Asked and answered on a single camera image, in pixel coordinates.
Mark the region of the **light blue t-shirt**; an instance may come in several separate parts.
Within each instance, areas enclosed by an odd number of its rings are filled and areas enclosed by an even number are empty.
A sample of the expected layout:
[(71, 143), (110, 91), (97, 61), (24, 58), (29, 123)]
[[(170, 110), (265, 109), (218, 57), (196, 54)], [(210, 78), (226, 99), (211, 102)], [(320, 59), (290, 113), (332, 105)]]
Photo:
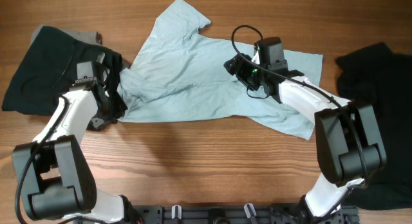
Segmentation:
[(132, 65), (120, 73), (124, 122), (184, 122), (246, 116), (276, 131), (309, 139), (314, 125), (295, 109), (248, 90), (224, 68), (249, 44), (202, 36), (210, 21), (175, 0), (155, 21)]

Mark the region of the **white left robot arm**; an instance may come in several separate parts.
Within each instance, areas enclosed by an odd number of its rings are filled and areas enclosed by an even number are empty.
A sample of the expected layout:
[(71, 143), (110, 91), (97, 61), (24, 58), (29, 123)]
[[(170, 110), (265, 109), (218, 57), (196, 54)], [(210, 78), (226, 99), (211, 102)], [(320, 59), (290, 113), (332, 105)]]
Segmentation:
[(105, 85), (110, 71), (97, 61), (77, 64), (77, 79), (59, 95), (59, 105), (32, 142), (15, 147), (15, 213), (61, 223), (134, 223), (139, 220), (124, 196), (97, 189), (80, 148), (87, 129), (101, 131), (117, 121)]

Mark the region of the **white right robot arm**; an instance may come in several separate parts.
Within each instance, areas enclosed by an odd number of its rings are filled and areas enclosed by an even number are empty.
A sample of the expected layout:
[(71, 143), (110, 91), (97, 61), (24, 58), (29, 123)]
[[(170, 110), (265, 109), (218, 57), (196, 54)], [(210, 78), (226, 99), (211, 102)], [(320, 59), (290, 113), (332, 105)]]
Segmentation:
[(321, 223), (340, 214), (345, 198), (365, 189), (370, 176), (386, 165), (372, 106), (332, 95), (304, 73), (288, 69), (279, 37), (260, 38), (253, 57), (238, 52), (224, 67), (248, 90), (263, 88), (267, 97), (294, 108), (315, 126), (321, 174), (291, 211), (299, 223)]

